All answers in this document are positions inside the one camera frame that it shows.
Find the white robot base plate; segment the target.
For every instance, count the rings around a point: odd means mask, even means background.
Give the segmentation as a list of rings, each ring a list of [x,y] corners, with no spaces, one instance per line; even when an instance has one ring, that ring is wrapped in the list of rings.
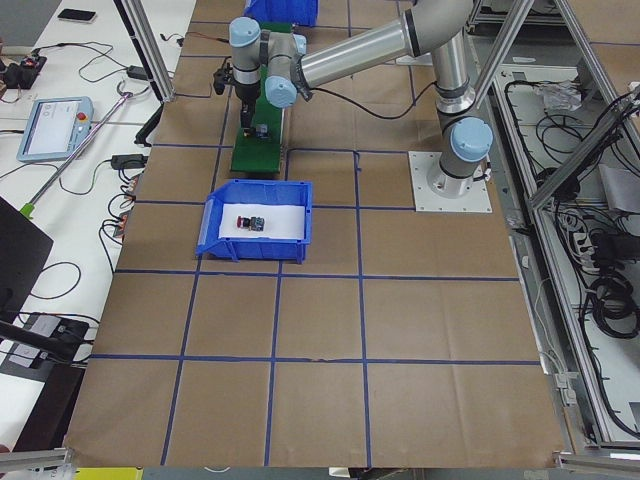
[[[481,168],[477,166],[468,179],[449,178],[440,168],[440,156],[440,152],[408,152],[415,210],[419,213],[491,213],[486,182],[474,180],[481,174]]]

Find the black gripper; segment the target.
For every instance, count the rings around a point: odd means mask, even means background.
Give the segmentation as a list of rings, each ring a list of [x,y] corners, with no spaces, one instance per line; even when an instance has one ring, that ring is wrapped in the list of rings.
[[[258,99],[257,85],[239,85],[236,87],[236,96],[240,99],[242,107],[240,111],[240,125],[243,131],[252,128],[253,114],[255,113]]]

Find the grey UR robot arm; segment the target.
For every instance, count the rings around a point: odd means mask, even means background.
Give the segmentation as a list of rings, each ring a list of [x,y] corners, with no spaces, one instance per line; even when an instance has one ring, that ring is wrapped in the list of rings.
[[[463,27],[471,1],[416,1],[393,21],[307,54],[301,35],[272,32],[252,18],[229,24],[231,64],[215,74],[218,94],[235,89],[242,102],[241,128],[252,130],[258,98],[277,108],[292,106],[299,96],[310,100],[321,86],[408,55],[432,57],[439,117],[466,114],[476,101],[466,69]]]

